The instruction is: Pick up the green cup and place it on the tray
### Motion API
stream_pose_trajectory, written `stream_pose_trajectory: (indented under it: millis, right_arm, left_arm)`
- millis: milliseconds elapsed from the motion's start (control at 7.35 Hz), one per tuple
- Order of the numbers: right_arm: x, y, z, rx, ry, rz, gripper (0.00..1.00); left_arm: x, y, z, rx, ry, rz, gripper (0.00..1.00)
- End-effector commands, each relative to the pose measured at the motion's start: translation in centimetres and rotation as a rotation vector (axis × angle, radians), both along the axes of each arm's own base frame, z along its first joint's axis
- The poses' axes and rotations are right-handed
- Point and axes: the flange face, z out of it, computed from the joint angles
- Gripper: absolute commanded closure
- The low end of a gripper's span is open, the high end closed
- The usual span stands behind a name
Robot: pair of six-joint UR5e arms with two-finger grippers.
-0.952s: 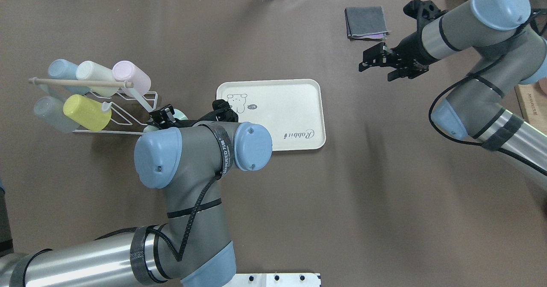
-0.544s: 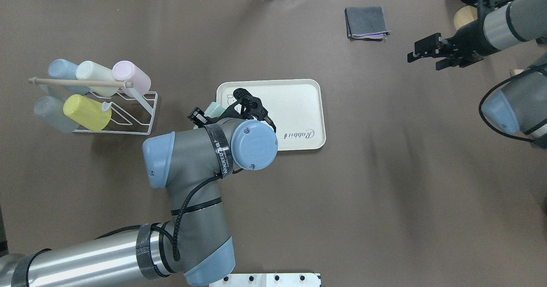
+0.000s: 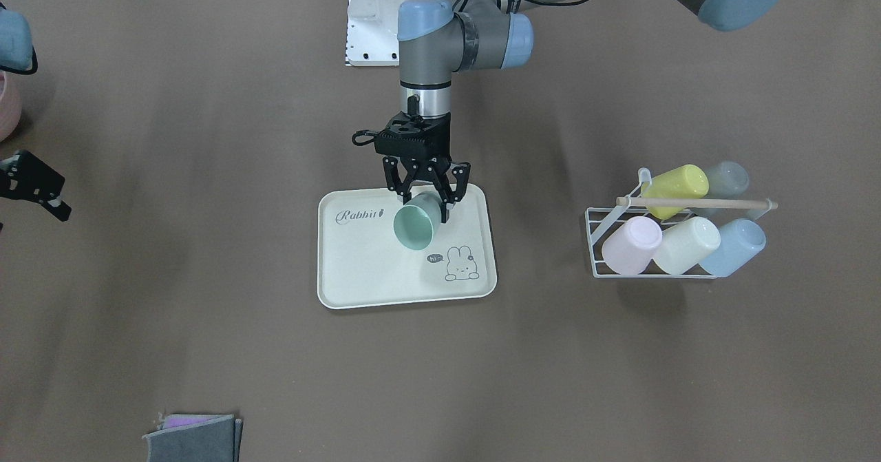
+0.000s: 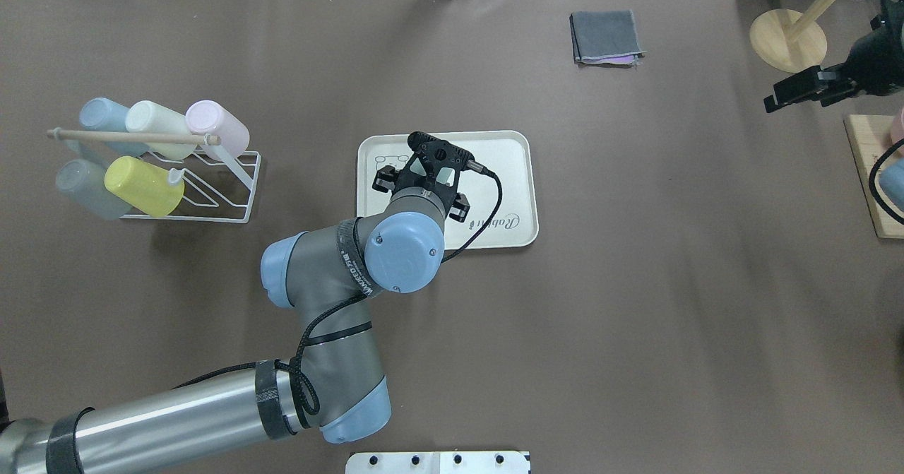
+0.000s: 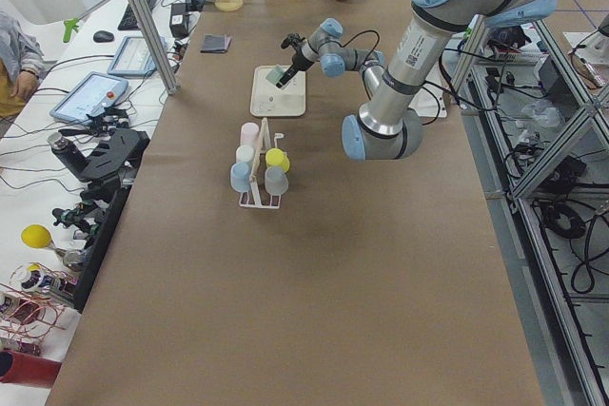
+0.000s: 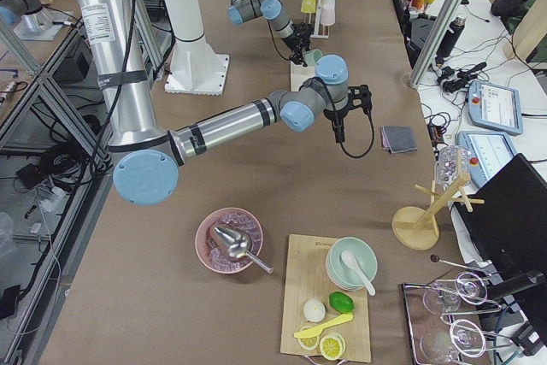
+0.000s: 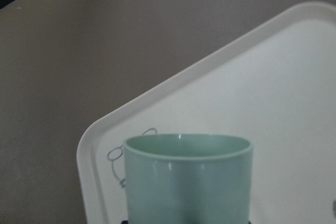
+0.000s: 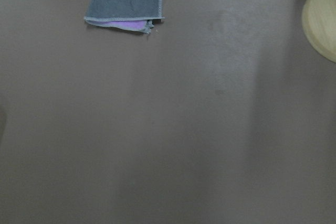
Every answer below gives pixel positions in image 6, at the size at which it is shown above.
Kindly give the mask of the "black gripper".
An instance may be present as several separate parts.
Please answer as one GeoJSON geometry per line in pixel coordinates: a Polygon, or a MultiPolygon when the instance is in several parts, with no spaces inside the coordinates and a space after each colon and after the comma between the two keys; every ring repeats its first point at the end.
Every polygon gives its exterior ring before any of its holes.
{"type": "Polygon", "coordinates": [[[285,45],[291,50],[290,61],[294,64],[312,65],[312,50],[310,47],[310,36],[313,27],[309,23],[291,23],[287,27],[288,33],[283,37],[285,45]]]}
{"type": "Polygon", "coordinates": [[[344,118],[353,110],[361,109],[364,115],[372,122],[372,92],[368,85],[353,85],[349,87],[346,103],[341,109],[326,108],[323,115],[332,123],[332,129],[337,143],[345,142],[344,118]]]}

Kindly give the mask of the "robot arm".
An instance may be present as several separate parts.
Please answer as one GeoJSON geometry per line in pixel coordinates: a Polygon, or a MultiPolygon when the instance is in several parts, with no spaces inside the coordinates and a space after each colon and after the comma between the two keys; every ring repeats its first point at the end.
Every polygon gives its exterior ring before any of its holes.
{"type": "Polygon", "coordinates": [[[282,0],[230,1],[227,14],[233,25],[264,18],[291,51],[287,60],[296,65],[308,66],[304,54],[310,52],[312,26],[305,22],[295,23],[288,15],[282,0]]]}
{"type": "Polygon", "coordinates": [[[231,0],[228,14],[236,24],[263,18],[288,46],[290,61],[313,73],[295,91],[274,91],[232,109],[204,102],[224,91],[230,58],[209,45],[198,0],[163,0],[172,49],[162,85],[151,84],[133,34],[137,0],[76,2],[107,105],[113,184],[129,203],[166,200],[188,160],[278,121],[302,132],[325,117],[335,141],[343,144],[347,114],[356,109],[372,114],[368,87],[349,84],[342,57],[310,49],[310,24],[295,23],[282,0],[231,0]]]}

